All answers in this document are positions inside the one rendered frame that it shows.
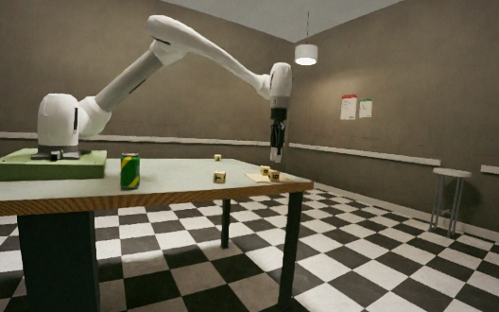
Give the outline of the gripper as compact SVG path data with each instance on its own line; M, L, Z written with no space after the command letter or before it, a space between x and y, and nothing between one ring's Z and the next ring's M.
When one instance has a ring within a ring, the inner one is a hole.
M281 162L282 147L284 147L284 131L285 125L283 121L286 120L287 109L271 109L270 119L274 120L273 126L271 126L270 134L270 161L275 161L275 163Z

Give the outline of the tan flat mat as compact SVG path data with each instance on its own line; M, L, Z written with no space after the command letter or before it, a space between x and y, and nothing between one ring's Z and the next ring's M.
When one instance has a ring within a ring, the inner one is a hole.
M268 179L268 176L262 176L261 174L245 174L255 182L272 182ZM280 175L280 181L279 182L295 182L293 180L288 179L285 176Z

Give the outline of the green and yellow drink can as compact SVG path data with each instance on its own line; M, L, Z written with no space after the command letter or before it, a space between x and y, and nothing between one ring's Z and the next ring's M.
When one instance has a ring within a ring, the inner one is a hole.
M140 158L137 155L123 155L120 158L120 186L135 189L140 185Z

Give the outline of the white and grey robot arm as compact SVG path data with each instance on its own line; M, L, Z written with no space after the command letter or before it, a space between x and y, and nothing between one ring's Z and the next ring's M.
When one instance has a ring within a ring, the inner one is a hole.
M161 15L148 18L146 32L156 39L150 49L97 96L88 96L79 103L71 95L44 97L38 111L38 151L30 160L58 160L58 155L60 160L80 160L78 138L100 133L114 107L162 66L182 59L187 51L216 61L252 85L259 95L270 100L269 108L289 108L290 65L276 63L270 76L257 76L193 29Z

